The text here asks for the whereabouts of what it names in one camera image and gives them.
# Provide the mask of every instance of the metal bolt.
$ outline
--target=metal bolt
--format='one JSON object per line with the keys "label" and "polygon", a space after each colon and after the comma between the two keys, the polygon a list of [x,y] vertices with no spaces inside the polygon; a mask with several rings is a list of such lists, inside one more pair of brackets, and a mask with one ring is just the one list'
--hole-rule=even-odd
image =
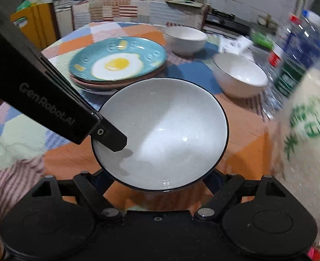
{"label": "metal bolt", "polygon": [[102,211],[102,215],[106,217],[115,217],[119,214],[119,210],[115,208],[107,208]]}
{"label": "metal bolt", "polygon": [[198,210],[198,214],[201,217],[211,217],[214,215],[214,210],[211,208],[201,208]]}

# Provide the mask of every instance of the bowl rim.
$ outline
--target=bowl rim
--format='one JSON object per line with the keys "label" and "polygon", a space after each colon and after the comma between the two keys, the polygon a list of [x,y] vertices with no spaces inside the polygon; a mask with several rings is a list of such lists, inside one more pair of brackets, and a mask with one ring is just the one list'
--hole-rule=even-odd
{"label": "bowl rim", "polygon": [[[246,59],[247,61],[255,64],[255,65],[256,65],[257,67],[259,67],[259,68],[262,70],[262,72],[264,73],[264,75],[265,75],[265,77],[266,77],[266,82],[265,82],[265,84],[263,84],[263,85],[251,84],[251,83],[248,83],[248,82],[243,81],[243,80],[241,80],[241,79],[237,79],[236,77],[233,77],[232,75],[228,74],[228,73],[225,72],[222,68],[220,68],[219,65],[216,64],[216,62],[215,62],[215,57],[216,57],[217,55],[234,55],[234,56],[240,56],[240,57]],[[224,53],[216,53],[216,54],[214,54],[212,60],[213,60],[214,65],[215,65],[218,69],[220,69],[220,70],[221,70],[222,72],[224,72],[226,75],[228,75],[228,76],[232,77],[233,79],[236,79],[236,80],[238,80],[238,81],[240,81],[240,82],[242,82],[242,83],[245,83],[245,84],[248,84],[248,85],[254,86],[254,87],[265,87],[265,86],[267,86],[267,84],[268,84],[268,76],[267,76],[267,74],[265,73],[265,71],[262,69],[262,67],[261,67],[260,65],[256,64],[255,62],[251,61],[250,59],[246,58],[245,56],[242,56],[242,55],[239,55],[239,54],[235,54],[235,53],[224,52]]]}
{"label": "bowl rim", "polygon": [[[166,33],[167,29],[172,28],[172,27],[178,27],[178,28],[180,28],[180,27],[187,27],[187,28],[190,28],[190,29],[195,29],[196,31],[202,32],[202,33],[205,34],[206,36],[205,36],[205,38],[203,38],[203,39],[197,39],[197,40],[186,39],[186,38],[179,38],[179,37],[172,36],[172,35]],[[203,31],[201,31],[201,30],[199,30],[199,29],[193,28],[193,27],[189,27],[189,26],[168,26],[168,27],[164,30],[163,33],[166,34],[167,36],[170,36],[170,37],[172,37],[172,38],[177,38],[177,39],[179,39],[179,40],[186,40],[186,41],[207,41],[207,40],[208,40],[208,35],[207,35],[205,32],[203,32]]]}
{"label": "bowl rim", "polygon": [[93,138],[91,138],[91,147],[92,147],[92,150],[93,150],[93,155],[95,156],[95,159],[96,161],[99,163],[99,165],[101,166],[101,168],[103,169],[104,172],[107,173],[107,175],[109,177],[111,177],[112,179],[114,179],[115,181],[129,187],[129,188],[132,188],[132,189],[135,189],[135,190],[139,190],[139,191],[144,191],[144,192],[153,192],[153,193],[159,193],[159,192],[171,192],[171,191],[176,191],[176,190],[180,190],[180,189],[184,189],[186,187],[189,187],[189,186],[192,186],[193,184],[203,180],[204,178],[206,178],[211,172],[213,172],[213,170],[217,167],[218,163],[222,160],[226,150],[227,150],[227,145],[228,145],[228,142],[229,142],[229,134],[230,134],[230,130],[229,130],[229,122],[228,122],[228,119],[227,119],[227,114],[222,106],[222,104],[218,101],[218,99],[211,93],[209,92],[206,88],[192,82],[192,81],[189,81],[189,80],[182,80],[182,79],[177,79],[177,78],[174,78],[174,77],[153,77],[153,78],[150,78],[150,79],[145,79],[145,80],[139,80],[139,81],[136,81],[134,83],[131,83],[127,86],[125,86],[124,88],[120,89],[119,91],[117,91],[116,93],[114,93],[107,101],[105,101],[105,103],[102,104],[101,108],[98,109],[98,113],[101,111],[101,109],[103,108],[103,106],[113,97],[115,96],[116,94],[118,94],[120,91],[122,91],[123,89],[126,89],[128,86],[130,85],[133,85],[133,84],[136,84],[138,82],[141,82],[141,81],[149,81],[149,80],[156,80],[156,79],[171,79],[171,80],[179,80],[179,81],[184,81],[184,82],[188,82],[188,83],[191,83],[191,84],[194,84],[200,88],[202,88],[204,91],[206,91],[207,93],[209,93],[218,103],[218,105],[221,107],[222,111],[223,111],[223,114],[224,114],[224,117],[225,117],[225,120],[226,120],[226,124],[227,124],[227,139],[226,139],[226,143],[225,143],[225,146],[224,146],[224,149],[223,149],[223,152],[222,154],[220,155],[220,157],[218,158],[218,161],[214,164],[214,166],[208,170],[205,174],[203,174],[203,176],[199,177],[198,179],[190,182],[190,183],[187,183],[186,185],[184,186],[178,186],[178,187],[175,187],[175,188],[172,188],[172,189],[157,189],[157,190],[154,190],[154,189],[143,189],[143,188],[140,188],[140,187],[136,187],[136,186],[132,186],[130,184],[127,184],[123,181],[121,181],[120,179],[117,179],[116,177],[114,177],[110,172],[108,172],[105,167],[102,165],[102,163],[98,160],[97,156],[96,156],[96,152],[95,152],[95,148],[94,148],[94,145],[93,145],[93,142],[96,141],[96,140],[93,140]]}

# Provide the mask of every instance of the fried egg design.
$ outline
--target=fried egg design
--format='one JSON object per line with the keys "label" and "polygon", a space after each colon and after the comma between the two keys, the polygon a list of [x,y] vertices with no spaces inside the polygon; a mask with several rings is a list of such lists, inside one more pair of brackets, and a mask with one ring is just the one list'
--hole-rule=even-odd
{"label": "fried egg design", "polygon": [[93,64],[91,73],[103,80],[127,79],[143,68],[138,54],[119,53],[106,56]]}

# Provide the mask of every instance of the bottle label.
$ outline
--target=bottle label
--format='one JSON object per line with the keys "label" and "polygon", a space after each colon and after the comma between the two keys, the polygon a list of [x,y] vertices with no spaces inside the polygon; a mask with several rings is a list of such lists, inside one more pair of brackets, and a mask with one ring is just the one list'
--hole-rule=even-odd
{"label": "bottle label", "polygon": [[281,62],[282,56],[282,48],[275,43],[274,48],[269,55],[269,64],[271,64],[273,67],[276,67]]}
{"label": "bottle label", "polygon": [[294,88],[298,85],[306,69],[294,62],[285,61],[281,73],[275,81],[275,88],[283,96],[290,96]]}

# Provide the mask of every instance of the patchwork tablecloth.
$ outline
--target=patchwork tablecloth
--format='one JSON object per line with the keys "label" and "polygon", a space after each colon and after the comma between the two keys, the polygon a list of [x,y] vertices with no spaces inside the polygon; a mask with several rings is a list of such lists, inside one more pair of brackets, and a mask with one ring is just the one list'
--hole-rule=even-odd
{"label": "patchwork tablecloth", "polygon": [[90,22],[135,22],[202,29],[209,5],[167,4],[167,0],[85,0],[72,7],[74,28]]}
{"label": "patchwork tablecloth", "polygon": [[[261,116],[260,98],[235,100],[226,97],[215,80],[212,56],[218,51],[217,36],[210,36],[203,51],[190,58],[180,58],[167,47],[163,33],[151,25],[129,23],[90,23],[46,48],[43,53],[70,81],[68,64],[82,48],[115,36],[139,36],[163,45],[168,52],[166,76],[192,81],[206,88],[224,107],[230,126],[227,151],[218,169],[237,172],[247,179],[260,179],[268,173],[268,134]],[[82,92],[95,108],[106,96]],[[80,171],[100,169],[90,138],[81,145],[69,142],[23,115],[7,103],[0,107],[0,202],[2,215],[38,181],[39,175],[53,174],[57,179],[71,179]],[[180,210],[194,212],[211,196],[202,182],[187,189],[152,194],[130,189],[114,182],[105,197],[116,207],[127,209]]]}

